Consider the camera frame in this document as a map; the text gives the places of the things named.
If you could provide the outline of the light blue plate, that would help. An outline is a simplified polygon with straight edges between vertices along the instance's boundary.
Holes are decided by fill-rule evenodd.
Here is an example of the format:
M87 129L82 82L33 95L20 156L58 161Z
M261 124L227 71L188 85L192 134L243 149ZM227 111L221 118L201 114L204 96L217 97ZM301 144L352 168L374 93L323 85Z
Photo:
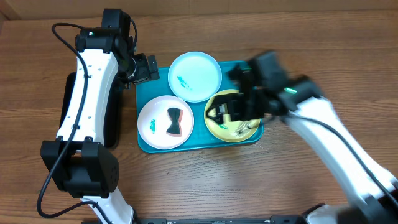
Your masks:
M187 52L169 67L168 83L177 97L189 103L210 99L218 92L223 79L219 63L204 52Z

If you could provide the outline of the white plate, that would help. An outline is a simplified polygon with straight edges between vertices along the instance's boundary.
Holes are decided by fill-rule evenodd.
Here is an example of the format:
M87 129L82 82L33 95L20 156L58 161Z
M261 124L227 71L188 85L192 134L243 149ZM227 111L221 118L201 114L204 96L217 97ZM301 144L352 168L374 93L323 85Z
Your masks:
M181 119L181 136L171 136L166 133L171 125L167 110L180 108L183 111ZM170 95L158 96L146 103L137 119L137 128L141 138L150 146L166 150L183 144L193 131L193 111L185 101Z

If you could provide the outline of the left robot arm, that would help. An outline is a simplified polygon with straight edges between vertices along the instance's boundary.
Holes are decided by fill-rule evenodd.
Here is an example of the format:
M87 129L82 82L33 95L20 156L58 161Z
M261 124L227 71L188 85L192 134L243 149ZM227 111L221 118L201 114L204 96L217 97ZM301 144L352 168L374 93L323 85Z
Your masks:
M153 55L135 54L129 27L82 27L71 51L76 72L69 77L56 138L44 141L48 169L37 198L37 212L50 182L89 206L101 223L137 223L134 209L118 189L119 162L111 153L118 141L121 92L131 84L157 80Z

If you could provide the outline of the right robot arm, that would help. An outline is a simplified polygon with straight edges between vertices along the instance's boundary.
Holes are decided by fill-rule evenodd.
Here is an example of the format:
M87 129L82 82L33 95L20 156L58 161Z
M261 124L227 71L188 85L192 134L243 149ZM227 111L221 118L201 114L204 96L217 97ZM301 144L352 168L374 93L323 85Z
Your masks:
M215 96L212 120L224 123L278 116L301 136L333 174L347 206L318 205L304 223L397 223L397 178L372 159L336 115L332 103L308 77L289 79L282 70L228 73L237 93Z

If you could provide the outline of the black plastic tray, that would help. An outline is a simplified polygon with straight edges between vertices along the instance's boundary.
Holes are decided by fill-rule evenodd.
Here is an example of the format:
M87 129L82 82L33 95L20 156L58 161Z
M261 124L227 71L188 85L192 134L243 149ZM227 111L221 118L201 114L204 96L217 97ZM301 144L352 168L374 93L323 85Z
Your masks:
M61 128L68 111L73 87L75 84L75 78L76 72L72 72L67 76L66 79L59 128ZM104 146L108 149L115 149L119 142L122 105L121 98L123 95L123 91L119 87L119 81L117 81L117 79L114 79L109 92L108 104L104 118Z

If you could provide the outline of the teal plastic tray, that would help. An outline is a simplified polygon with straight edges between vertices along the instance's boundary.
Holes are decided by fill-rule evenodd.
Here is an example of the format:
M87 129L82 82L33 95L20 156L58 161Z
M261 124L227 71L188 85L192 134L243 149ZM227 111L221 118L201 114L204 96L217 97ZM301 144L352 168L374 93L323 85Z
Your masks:
M233 60L219 63L223 73L223 80L221 82L220 90L235 89L236 87L229 80L227 72L230 71L235 65L245 66L246 63L242 60ZM158 96L171 95L172 91L168 84L169 68L164 67L159 69L160 79L155 81L146 82L136 86L136 107L137 114L141 113L144 105L150 100ZM206 149L211 147L227 147L239 144L254 144L258 142L264 133L263 122L257 129L253 129L251 135L240 142L226 142L216 138L205 125L205 102L189 103L193 111L194 123L193 131L190 137L180 146L169 149L170 152L188 151L195 149Z

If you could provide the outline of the yellow-green plate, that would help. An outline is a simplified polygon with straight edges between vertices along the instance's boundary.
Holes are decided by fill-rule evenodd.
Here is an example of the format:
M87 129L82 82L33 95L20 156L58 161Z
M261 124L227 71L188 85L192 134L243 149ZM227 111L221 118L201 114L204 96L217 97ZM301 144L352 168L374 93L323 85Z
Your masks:
M209 111L209 113L206 113L208 108L211 106L215 96L237 92L238 90L234 89L219 91L208 100L205 106L204 120L206 127L212 135L222 141L235 143L248 140L258 130L259 125L262 121L262 119L252 119L249 121L231 121L230 115L227 114L228 110L226 108L226 105L224 105L223 109L220 109L220 112L223 112L223 124L218 124L208 117L208 115L210 117L214 117L217 115L216 108L213 108Z

